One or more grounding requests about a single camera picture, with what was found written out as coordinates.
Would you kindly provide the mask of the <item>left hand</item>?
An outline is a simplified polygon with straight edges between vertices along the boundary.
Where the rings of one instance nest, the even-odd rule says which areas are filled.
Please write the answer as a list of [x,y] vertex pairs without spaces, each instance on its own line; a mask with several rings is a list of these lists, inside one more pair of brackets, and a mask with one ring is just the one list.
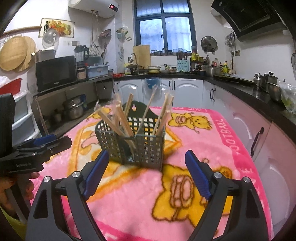
[[1,177],[1,207],[11,217],[26,222],[34,199],[32,179],[39,177],[38,172],[20,176]]

